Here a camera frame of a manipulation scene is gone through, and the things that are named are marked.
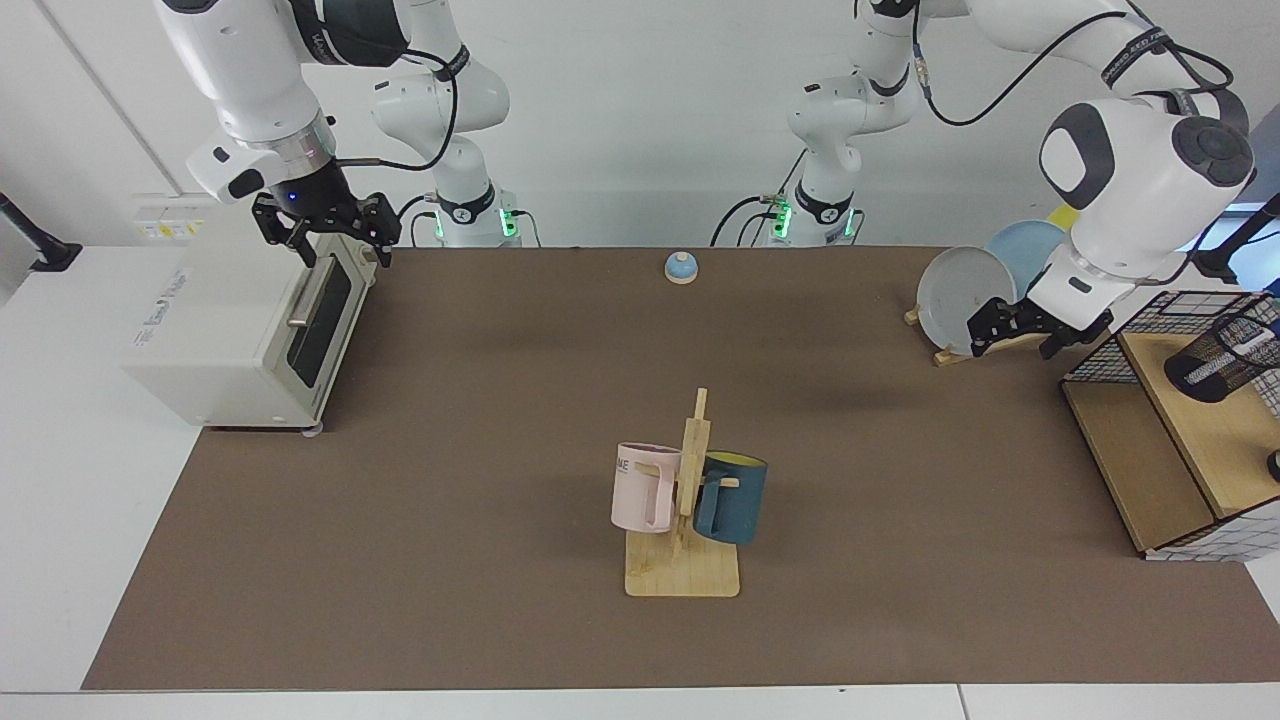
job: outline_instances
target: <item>wooden shelf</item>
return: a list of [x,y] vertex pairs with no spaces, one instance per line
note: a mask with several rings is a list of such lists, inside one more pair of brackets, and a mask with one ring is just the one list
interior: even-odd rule
[[1062,383],[1084,439],[1139,551],[1213,523],[1213,514],[1142,386]]
[[1121,333],[1120,347],[1213,515],[1230,518],[1280,497],[1267,471],[1267,456],[1280,448],[1280,421],[1252,387],[1217,404],[1187,397],[1165,377],[1165,360],[1193,338],[1178,334]]

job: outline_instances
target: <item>light blue plate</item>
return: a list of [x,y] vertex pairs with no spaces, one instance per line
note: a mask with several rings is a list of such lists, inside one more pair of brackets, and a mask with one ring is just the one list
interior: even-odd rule
[[1053,249],[1066,238],[1066,231],[1044,220],[1023,220],[996,233],[987,243],[991,252],[1009,268],[1018,286],[1018,300],[1027,297],[1036,275],[1044,269]]

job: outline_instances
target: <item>gray plate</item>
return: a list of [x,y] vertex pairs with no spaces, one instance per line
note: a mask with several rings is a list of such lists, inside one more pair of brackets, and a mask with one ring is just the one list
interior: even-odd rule
[[1016,299],[1012,275],[998,258],[980,247],[952,247],[929,263],[915,301],[920,328],[933,345],[973,355],[969,318],[992,297]]

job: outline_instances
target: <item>wooden base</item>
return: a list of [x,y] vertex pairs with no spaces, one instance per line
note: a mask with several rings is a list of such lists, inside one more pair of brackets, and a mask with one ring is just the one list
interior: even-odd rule
[[[919,307],[919,305],[916,305],[915,307],[908,310],[906,314],[902,315],[902,322],[906,323],[906,324],[909,324],[909,325],[911,325],[911,327],[919,325],[920,324],[920,307]],[[1024,346],[1029,346],[1029,345],[1039,345],[1047,337],[1048,337],[1047,333],[1033,333],[1033,334],[1024,334],[1024,336],[1010,338],[1010,340],[1004,340],[1004,341],[1000,341],[996,345],[992,345],[991,347],[988,347],[987,348],[987,355],[991,355],[992,352],[1000,352],[1001,350],[1012,350],[1015,347],[1024,347]],[[965,360],[973,360],[973,359],[974,359],[973,355],[959,355],[956,352],[952,352],[951,348],[948,347],[946,350],[941,350],[941,351],[933,354],[933,365],[936,368],[946,368],[947,365],[955,365],[957,363],[964,363]]]
[[737,546],[707,539],[687,518],[660,536],[627,533],[631,597],[737,597]]

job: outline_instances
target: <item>mug holder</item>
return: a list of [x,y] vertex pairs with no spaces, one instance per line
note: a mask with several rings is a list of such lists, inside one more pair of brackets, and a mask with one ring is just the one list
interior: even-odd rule
[[[737,546],[704,538],[692,525],[710,445],[712,424],[705,411],[707,389],[699,388],[694,416],[685,421],[672,529],[662,534],[627,533],[626,591],[631,597],[737,597],[741,591]],[[721,480],[721,487],[739,484],[735,478]]]

